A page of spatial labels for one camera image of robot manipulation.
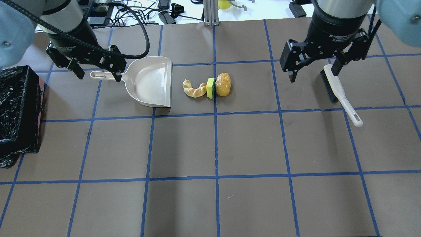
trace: metal bracket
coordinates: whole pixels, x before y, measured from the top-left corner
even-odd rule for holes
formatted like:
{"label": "metal bracket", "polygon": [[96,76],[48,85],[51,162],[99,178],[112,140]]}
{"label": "metal bracket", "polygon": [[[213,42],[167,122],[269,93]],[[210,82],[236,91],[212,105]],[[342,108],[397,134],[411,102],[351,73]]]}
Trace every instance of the metal bracket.
{"label": "metal bracket", "polygon": [[219,25],[218,1],[203,0],[203,14],[205,26]]}

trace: sponge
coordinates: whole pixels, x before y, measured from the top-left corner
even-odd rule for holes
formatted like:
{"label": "sponge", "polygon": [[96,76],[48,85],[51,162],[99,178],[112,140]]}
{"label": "sponge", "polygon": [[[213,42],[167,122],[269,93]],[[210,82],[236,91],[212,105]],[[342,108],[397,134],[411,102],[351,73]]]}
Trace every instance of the sponge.
{"label": "sponge", "polygon": [[208,78],[208,82],[206,83],[206,97],[209,99],[213,99],[215,96],[215,78]]}

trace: black plastic bag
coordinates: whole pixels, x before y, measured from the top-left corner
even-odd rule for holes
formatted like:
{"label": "black plastic bag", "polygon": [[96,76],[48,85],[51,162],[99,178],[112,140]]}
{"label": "black plastic bag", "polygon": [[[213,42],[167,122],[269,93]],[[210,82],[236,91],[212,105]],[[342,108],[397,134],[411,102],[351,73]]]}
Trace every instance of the black plastic bag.
{"label": "black plastic bag", "polygon": [[29,66],[0,70],[0,168],[19,153],[37,153],[42,90]]}

